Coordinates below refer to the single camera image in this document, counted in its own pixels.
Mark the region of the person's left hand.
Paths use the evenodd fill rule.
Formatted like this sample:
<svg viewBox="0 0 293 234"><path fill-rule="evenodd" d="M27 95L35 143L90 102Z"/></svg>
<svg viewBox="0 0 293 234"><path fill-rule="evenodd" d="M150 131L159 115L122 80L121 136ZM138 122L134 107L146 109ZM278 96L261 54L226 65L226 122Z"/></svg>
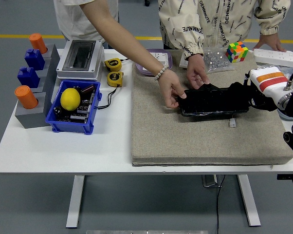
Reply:
<svg viewBox="0 0 293 234"><path fill-rule="evenodd" d="M186 98L184 88L181 86L179 77L175 72L165 69L165 71L161 72L157 81L167 108L174 109L179 106L175 99L176 95L182 99Z"/></svg>
<svg viewBox="0 0 293 234"><path fill-rule="evenodd" d="M287 52L287 50L283 48L281 45L278 33L271 35L260 35L259 41L253 47L253 49L259 49L261 46L265 44L268 45L273 51Z"/></svg>

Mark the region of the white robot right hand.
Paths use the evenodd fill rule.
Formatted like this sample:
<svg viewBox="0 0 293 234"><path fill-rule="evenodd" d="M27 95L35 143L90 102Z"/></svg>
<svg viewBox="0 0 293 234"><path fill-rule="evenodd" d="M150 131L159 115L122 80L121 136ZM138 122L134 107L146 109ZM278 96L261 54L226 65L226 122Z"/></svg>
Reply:
<svg viewBox="0 0 293 234"><path fill-rule="evenodd" d="M250 81L266 97L272 98L278 109L284 110L293 93L292 84L276 66L249 71Z"/></svg>

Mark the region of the person's right hand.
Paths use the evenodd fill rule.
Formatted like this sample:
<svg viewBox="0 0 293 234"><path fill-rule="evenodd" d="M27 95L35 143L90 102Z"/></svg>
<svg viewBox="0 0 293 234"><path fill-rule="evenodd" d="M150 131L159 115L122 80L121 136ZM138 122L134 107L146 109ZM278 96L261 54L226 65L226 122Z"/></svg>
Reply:
<svg viewBox="0 0 293 234"><path fill-rule="evenodd" d="M199 89L202 85L210 83L201 54L195 54L188 58L186 76L194 89Z"/></svg>

